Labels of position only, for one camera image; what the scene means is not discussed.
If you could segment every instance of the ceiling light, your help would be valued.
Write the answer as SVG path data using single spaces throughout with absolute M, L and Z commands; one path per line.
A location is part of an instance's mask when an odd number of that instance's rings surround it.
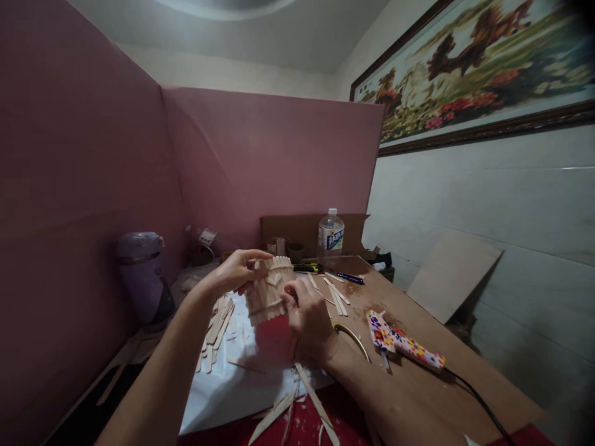
M 249 20 L 272 14 L 295 0 L 155 0 L 167 7 L 209 20 Z

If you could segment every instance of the brown table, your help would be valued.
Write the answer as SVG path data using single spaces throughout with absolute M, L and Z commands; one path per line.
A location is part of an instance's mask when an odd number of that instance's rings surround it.
M 382 359 L 374 350 L 368 330 L 366 311 L 370 308 L 377 312 L 386 311 L 384 318 L 388 324 L 400 328 L 429 351 L 442 354 L 446 358 L 446 366 L 474 386 L 508 432 L 533 423 L 543 415 L 533 401 L 485 359 L 360 257 L 340 258 L 334 269 L 365 277 L 365 285 L 329 279 L 351 302 L 351 307 L 345 305 L 347 317 L 339 316 L 334 305 L 327 303 L 327 307 L 334 321 L 361 336 L 374 365 L 380 367 Z M 328 285 L 322 278 L 313 277 L 321 293 L 332 300 Z M 437 377 L 404 357 L 391 362 L 390 367 L 395 380 L 418 395 L 437 416 L 474 441 L 487 444 L 501 437 L 477 400 L 458 380 L 453 381 L 445 373 Z

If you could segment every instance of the painting of horses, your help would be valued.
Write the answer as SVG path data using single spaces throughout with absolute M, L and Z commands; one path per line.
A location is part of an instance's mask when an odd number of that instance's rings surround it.
M 473 140 L 471 129 L 577 104 L 593 110 L 593 31 L 568 3 L 441 0 L 434 8 L 351 86 L 351 100 L 384 106 L 381 154 L 426 148 L 428 138 L 438 146 L 453 132 Z

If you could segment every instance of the red tablecloth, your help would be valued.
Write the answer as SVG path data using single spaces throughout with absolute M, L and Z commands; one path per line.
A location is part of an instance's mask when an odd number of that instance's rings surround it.
M 331 418 L 342 446 L 371 444 L 362 412 L 359 410 L 357 403 L 341 386 L 334 384 L 317 390 L 316 394 Z M 258 440 L 253 443 L 254 446 L 280 446 L 287 420 L 288 413 L 286 411 L 260 435 Z M 207 431 L 183 435 L 178 440 L 178 446 L 206 444 L 244 446 L 248 444 L 259 422 L 260 419 L 252 419 L 252 416 L 249 416 Z M 309 397 L 306 397 L 303 403 L 295 403 L 286 445 L 317 445 L 321 424 L 318 412 Z M 547 440 L 534 426 L 521 429 L 513 435 L 513 439 L 517 446 L 553 446 L 553 443 Z M 331 445 L 326 433 L 322 434 L 322 445 Z M 506 443 L 503 440 L 493 443 L 493 446 L 505 445 Z

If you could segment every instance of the plastic water bottle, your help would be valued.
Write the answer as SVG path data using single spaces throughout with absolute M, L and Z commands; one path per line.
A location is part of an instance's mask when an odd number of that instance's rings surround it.
M 341 255 L 344 233 L 345 224 L 337 217 L 337 209 L 330 208 L 318 224 L 318 259 L 323 266 L 333 266 L 334 258 Z

